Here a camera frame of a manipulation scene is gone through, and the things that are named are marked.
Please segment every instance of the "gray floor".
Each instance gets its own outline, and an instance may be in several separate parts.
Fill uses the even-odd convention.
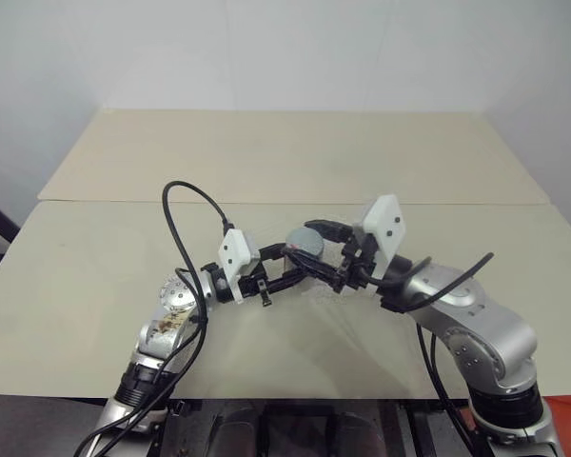
[[[380,423],[378,411],[371,401],[335,403],[336,412],[349,411]],[[207,436],[215,417],[243,407],[262,410],[263,402],[206,401],[202,411],[194,413],[181,428],[181,449],[187,457],[202,457]],[[91,431],[101,408],[62,399],[14,397],[0,395],[0,457],[71,456],[80,440]],[[405,414],[399,412],[406,434]],[[438,456],[463,457],[466,454],[459,437],[445,414],[429,417]],[[271,457],[321,457],[325,452],[322,420],[283,418],[272,422]],[[411,440],[404,439],[405,454],[414,456]]]

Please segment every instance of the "white wall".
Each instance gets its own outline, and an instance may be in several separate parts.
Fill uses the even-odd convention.
[[[571,0],[1,0],[17,222],[102,103],[488,110],[571,222]]]

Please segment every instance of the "beige table surface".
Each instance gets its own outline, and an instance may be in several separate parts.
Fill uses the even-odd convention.
[[[477,114],[151,109],[100,111],[39,197],[156,202],[176,178],[225,203],[548,203]]]
[[[207,205],[176,204],[196,265],[216,258],[218,219]],[[348,221],[348,205],[225,205],[260,245],[303,221]],[[538,332],[545,395],[571,394],[571,228],[550,205],[405,205],[402,254],[466,268]],[[328,259],[335,255],[327,250]],[[41,202],[0,265],[0,393],[106,397],[116,389],[139,327],[180,264],[156,203]],[[361,292],[321,285],[303,294],[220,305],[207,345],[177,387],[187,397],[428,398],[410,318]],[[441,349],[440,371],[466,395]]]

